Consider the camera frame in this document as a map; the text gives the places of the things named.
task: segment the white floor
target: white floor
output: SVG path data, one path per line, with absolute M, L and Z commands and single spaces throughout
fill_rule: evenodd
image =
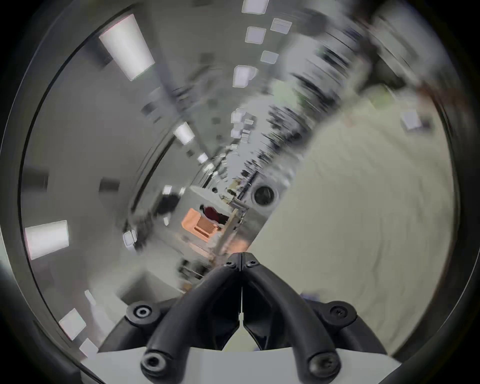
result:
M 430 121 L 430 131 L 402 126 L 411 108 Z M 249 251 L 298 293 L 354 305 L 392 354 L 441 278 L 454 201 L 448 145 L 433 104 L 377 88 L 320 128 Z M 254 348 L 241 329 L 226 350 Z

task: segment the fluorescent light panel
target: fluorescent light panel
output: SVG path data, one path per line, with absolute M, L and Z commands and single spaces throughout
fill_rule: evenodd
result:
M 80 332 L 87 326 L 80 314 L 75 308 L 68 312 L 60 321 L 60 326 L 67 334 L 70 340 L 74 340 Z
M 248 27 L 247 35 L 245 36 L 245 43 L 262 44 L 264 42 L 266 31 L 265 28 Z
M 87 289 L 85 291 L 85 296 L 90 303 L 91 306 L 95 307 L 96 306 L 96 300 L 94 299 L 93 295 L 90 293 L 90 291 Z
M 27 227 L 25 228 L 25 241 L 30 260 L 68 247 L 67 221 Z
M 130 81 L 155 64 L 133 14 L 102 33 L 100 41 Z
M 162 191 L 163 195 L 170 195 L 170 192 L 172 192 L 171 185 L 166 185 L 165 187 L 163 187 L 163 191 Z
M 89 338 L 85 339 L 79 349 L 88 358 L 92 358 L 98 352 L 97 346 Z
M 290 21 L 275 18 L 272 21 L 272 26 L 270 27 L 270 30 L 286 35 L 290 30 L 291 26 L 292 23 Z
M 242 13 L 263 15 L 267 10 L 268 0 L 244 0 L 241 8 Z
M 233 86 L 245 88 L 248 82 L 257 75 L 258 69 L 249 65 L 237 65 L 233 71 Z
M 200 156 L 197 157 L 197 160 L 200 164 L 203 164 L 205 161 L 208 160 L 208 156 L 205 152 L 203 152 Z
M 240 123 L 242 118 L 242 114 L 237 111 L 233 111 L 232 115 L 230 117 L 230 122 L 231 123 Z
M 275 64 L 277 59 L 278 59 L 278 53 L 263 51 L 260 61 L 268 64 Z
M 173 134 L 181 141 L 183 145 L 188 144 L 195 137 L 187 122 L 179 126 Z
M 204 168 L 204 172 L 210 171 L 213 168 L 215 168 L 215 166 L 212 163 L 208 163 L 207 166 Z

